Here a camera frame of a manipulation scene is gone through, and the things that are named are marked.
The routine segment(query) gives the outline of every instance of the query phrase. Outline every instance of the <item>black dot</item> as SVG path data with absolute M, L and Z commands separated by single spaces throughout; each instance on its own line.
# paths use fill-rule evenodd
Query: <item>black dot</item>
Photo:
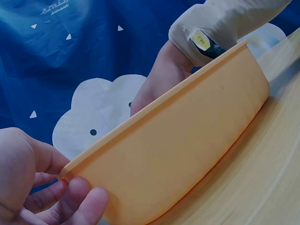
M 97 131 L 95 129 L 90 130 L 90 135 L 95 136 L 97 134 Z

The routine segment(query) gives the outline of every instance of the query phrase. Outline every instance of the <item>finger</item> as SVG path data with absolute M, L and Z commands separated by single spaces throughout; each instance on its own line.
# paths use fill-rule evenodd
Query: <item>finger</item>
M 108 202 L 106 190 L 98 187 L 92 189 L 75 214 L 62 225 L 95 225 L 102 218 Z
M 30 225 L 47 225 L 43 220 L 39 219 L 36 217 L 36 215 L 29 210 L 22 208 L 20 210 L 19 216 L 26 221 L 25 224 L 30 224 Z
M 24 207 L 33 213 L 41 212 L 53 206 L 62 198 L 68 187 L 67 182 L 59 180 L 49 187 L 38 191 L 26 198 Z
M 55 179 L 56 179 L 55 175 L 47 174 L 47 173 L 44 173 L 44 172 L 37 172 L 36 176 L 34 178 L 34 182 L 33 182 L 32 187 L 34 188 L 34 187 L 37 187 L 37 186 L 40 186 L 40 185 L 43 185 L 43 184 L 48 184 L 51 181 L 54 181 Z
M 34 153 L 33 156 L 36 172 L 58 174 L 59 171 L 61 171 L 61 169 L 69 162 L 69 160 L 53 146 L 30 137 L 20 129 L 8 128 L 4 129 L 3 133 L 13 134 L 11 135 L 11 138 L 23 140 L 22 145 L 26 145 L 27 148 L 22 148 L 22 154 Z
M 61 200 L 50 209 L 38 213 L 37 216 L 49 225 L 61 224 L 68 220 L 79 208 L 90 191 L 88 182 L 81 177 L 75 177 Z
M 29 137 L 35 154 L 36 171 L 58 174 L 69 160 L 53 146 Z

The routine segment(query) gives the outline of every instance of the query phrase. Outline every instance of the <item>blue fabric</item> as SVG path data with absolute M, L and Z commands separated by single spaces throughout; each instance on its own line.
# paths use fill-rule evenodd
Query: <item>blue fabric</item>
M 0 128 L 19 127 L 52 144 L 81 82 L 147 76 L 173 21 L 203 2 L 1 0 Z M 300 27 L 299 12 L 294 0 L 272 23 L 288 35 Z

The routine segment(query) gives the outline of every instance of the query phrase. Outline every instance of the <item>yellow label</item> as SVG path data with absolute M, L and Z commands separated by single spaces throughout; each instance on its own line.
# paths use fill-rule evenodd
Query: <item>yellow label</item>
M 200 30 L 197 30 L 193 35 L 193 42 L 203 51 L 210 48 L 210 41 Z

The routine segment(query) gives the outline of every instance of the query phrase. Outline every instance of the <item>white triangle pattern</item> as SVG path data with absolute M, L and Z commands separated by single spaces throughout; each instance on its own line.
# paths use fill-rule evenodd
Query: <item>white triangle pattern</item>
M 69 34 L 69 35 L 67 36 L 66 40 L 71 40 L 71 39 L 72 39 L 72 36 L 71 36 L 71 34 Z
M 32 114 L 30 115 L 30 119 L 36 118 L 37 117 L 37 113 L 35 110 L 33 110 Z
M 120 26 L 118 26 L 118 31 L 122 31 L 124 30 L 123 28 L 121 28 Z

